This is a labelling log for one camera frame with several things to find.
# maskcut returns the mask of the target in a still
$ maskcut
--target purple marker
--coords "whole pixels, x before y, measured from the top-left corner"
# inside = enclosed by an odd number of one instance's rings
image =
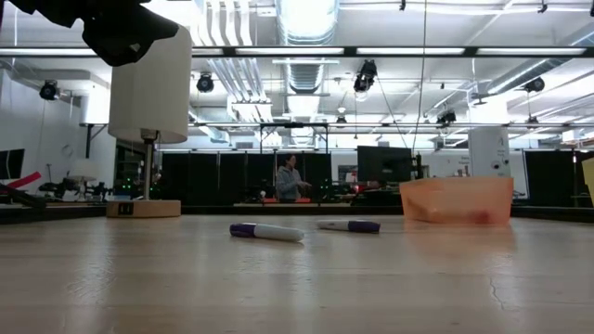
[[[303,239],[303,232],[298,229],[265,224],[233,224],[229,227],[229,232],[231,236],[239,238],[269,238],[295,242]]]
[[[357,233],[379,233],[380,224],[370,221],[355,220],[355,221],[319,221],[317,227],[321,229],[330,229],[336,231],[349,231]]]

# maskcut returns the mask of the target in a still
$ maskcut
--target person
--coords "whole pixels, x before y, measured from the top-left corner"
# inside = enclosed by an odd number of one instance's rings
[[[299,171],[295,169],[297,158],[290,154],[284,159],[285,165],[277,171],[277,197],[280,202],[292,202],[300,197],[299,188],[311,185],[301,180]]]

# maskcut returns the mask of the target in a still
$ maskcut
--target orange plastic bin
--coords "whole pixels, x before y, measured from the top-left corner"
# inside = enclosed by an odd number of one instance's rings
[[[400,184],[405,218],[444,224],[508,224],[513,179],[447,177]]]

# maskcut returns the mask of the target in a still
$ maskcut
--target computer monitor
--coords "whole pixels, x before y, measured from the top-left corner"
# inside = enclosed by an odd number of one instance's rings
[[[412,151],[409,148],[358,147],[359,181],[410,181]]]
[[[19,179],[24,159],[25,149],[0,151],[0,180]]]

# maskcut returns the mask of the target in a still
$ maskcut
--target lamp base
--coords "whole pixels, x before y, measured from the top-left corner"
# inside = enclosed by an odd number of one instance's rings
[[[179,200],[117,200],[108,203],[108,218],[167,218],[179,217]]]

